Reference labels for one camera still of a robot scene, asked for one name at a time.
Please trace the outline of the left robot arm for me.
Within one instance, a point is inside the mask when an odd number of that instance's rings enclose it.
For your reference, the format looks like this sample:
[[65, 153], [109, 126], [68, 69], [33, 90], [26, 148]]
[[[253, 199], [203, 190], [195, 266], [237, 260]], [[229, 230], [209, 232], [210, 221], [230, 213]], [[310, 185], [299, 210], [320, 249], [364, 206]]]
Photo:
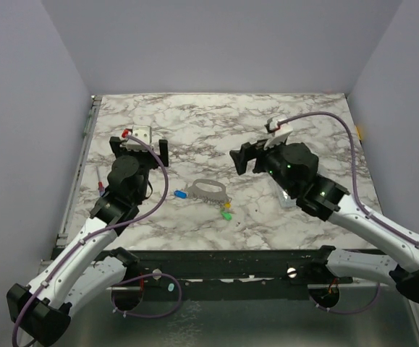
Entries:
[[148, 199], [152, 170], [161, 169], [164, 187], [169, 188], [169, 145], [167, 140], [159, 140], [156, 153], [150, 135], [124, 133], [111, 137], [110, 146], [116, 159], [107, 177], [108, 185], [89, 219], [42, 273], [25, 286], [14, 284], [7, 292], [14, 323], [13, 346], [19, 344], [19, 331], [32, 337], [29, 346], [54, 345], [86, 303], [107, 287], [115, 283], [126, 286], [137, 277], [133, 257], [124, 249], [115, 250], [96, 268], [91, 264], [128, 226], [146, 219], [163, 205], [166, 192], [147, 213], [140, 214], [139, 207]]

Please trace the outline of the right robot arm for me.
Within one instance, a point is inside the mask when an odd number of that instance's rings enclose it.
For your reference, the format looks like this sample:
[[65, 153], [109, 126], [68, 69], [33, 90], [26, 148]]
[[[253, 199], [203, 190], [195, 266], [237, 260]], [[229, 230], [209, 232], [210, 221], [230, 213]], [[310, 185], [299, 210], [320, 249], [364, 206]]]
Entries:
[[318, 156], [303, 143], [264, 147], [246, 142], [229, 155], [239, 175], [253, 160], [253, 173], [268, 174], [308, 215], [340, 226], [374, 245], [383, 255], [333, 249], [310, 264], [311, 277], [325, 283], [334, 276], [367, 279], [396, 290], [419, 304], [419, 234], [372, 209], [361, 207], [349, 190], [318, 172]]

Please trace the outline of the green key tag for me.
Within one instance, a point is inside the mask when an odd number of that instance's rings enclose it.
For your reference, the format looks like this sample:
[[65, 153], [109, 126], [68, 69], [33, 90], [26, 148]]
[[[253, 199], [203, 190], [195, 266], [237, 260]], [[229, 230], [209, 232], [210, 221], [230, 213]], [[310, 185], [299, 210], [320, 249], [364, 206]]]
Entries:
[[220, 210], [221, 216], [225, 219], [225, 220], [231, 220], [232, 219], [232, 214], [226, 210]]

